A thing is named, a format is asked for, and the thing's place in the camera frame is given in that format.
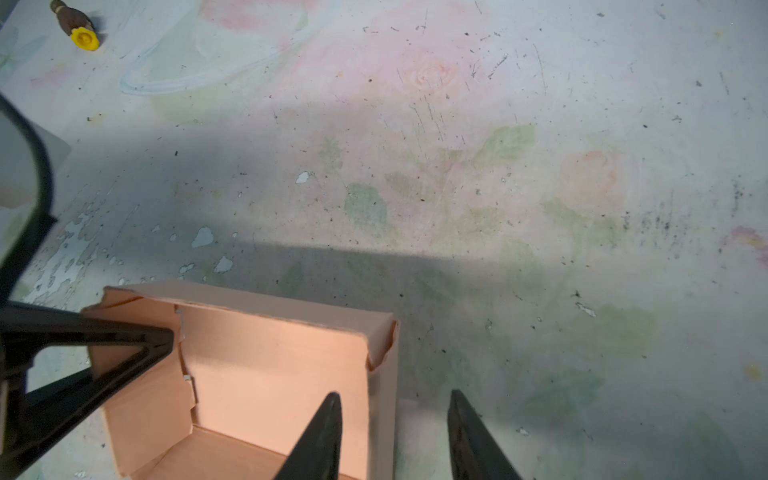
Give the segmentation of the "orange cardboard paper box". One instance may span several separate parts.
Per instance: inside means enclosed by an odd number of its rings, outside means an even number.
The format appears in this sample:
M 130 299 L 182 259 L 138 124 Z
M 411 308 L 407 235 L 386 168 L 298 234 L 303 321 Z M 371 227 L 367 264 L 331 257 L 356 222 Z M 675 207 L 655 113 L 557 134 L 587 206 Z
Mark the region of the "orange cardboard paper box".
M 392 477 L 393 315 L 179 281 L 107 288 L 84 315 L 175 336 L 170 355 L 104 404 L 120 477 L 271 479 L 333 392 L 341 477 Z

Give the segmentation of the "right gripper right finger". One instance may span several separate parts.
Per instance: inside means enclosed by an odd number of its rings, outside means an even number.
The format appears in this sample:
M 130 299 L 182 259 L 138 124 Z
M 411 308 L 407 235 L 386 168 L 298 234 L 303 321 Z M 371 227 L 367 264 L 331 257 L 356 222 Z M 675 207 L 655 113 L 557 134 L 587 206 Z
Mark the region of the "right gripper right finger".
M 447 428 L 454 479 L 522 479 L 467 397 L 458 389 L 451 391 Z

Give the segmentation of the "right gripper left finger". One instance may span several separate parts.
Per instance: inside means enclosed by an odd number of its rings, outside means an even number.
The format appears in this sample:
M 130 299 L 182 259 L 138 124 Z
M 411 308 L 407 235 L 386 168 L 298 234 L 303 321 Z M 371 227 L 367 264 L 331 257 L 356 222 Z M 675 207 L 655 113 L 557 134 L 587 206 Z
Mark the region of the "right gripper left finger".
M 275 475 L 275 480 L 337 480 L 343 419 L 341 397 L 329 393 Z

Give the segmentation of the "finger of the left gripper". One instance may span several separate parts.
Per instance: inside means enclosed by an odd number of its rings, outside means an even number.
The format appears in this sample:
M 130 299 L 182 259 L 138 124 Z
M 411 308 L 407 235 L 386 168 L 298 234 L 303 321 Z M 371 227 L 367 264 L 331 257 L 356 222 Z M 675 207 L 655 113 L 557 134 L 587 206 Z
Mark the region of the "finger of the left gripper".
M 82 369 L 33 391 L 35 357 L 53 347 L 126 347 L 106 372 Z M 1 308 L 1 477 L 16 479 L 83 420 L 173 350 L 172 330 L 10 302 Z

